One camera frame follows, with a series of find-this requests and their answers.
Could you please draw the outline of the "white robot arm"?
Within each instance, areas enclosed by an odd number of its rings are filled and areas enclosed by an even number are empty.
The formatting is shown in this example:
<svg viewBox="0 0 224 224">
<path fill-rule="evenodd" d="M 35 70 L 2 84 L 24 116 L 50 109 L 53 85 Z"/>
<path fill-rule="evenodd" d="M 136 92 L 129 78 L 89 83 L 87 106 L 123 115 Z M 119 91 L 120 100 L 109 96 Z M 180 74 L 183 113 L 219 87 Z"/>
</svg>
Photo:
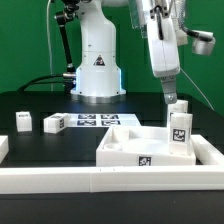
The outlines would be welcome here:
<svg viewBox="0 0 224 224">
<path fill-rule="evenodd" d="M 93 103 L 107 103 L 126 94 L 116 63 L 116 28 L 102 11 L 104 7 L 122 6 L 130 9 L 133 26 L 148 41 L 152 72 L 161 81 L 165 102 L 174 104 L 176 75 L 180 72 L 178 46 L 186 42 L 178 24 L 184 0 L 81 0 L 77 16 L 82 61 L 71 93 Z"/>
</svg>

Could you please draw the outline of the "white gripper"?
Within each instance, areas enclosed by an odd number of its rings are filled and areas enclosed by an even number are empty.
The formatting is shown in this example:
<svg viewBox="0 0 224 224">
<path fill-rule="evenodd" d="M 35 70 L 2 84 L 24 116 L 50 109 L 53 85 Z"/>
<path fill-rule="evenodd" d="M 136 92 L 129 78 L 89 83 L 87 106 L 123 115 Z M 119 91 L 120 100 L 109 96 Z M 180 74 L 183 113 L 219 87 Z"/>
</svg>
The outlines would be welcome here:
<svg viewBox="0 0 224 224">
<path fill-rule="evenodd" d="M 152 71 L 155 77 L 161 78 L 161 85 L 166 104 L 177 102 L 176 75 L 180 71 L 179 54 L 173 21 L 162 18 L 161 28 L 163 39 L 159 38 L 157 18 L 149 19 L 147 23 L 148 46 Z"/>
</svg>

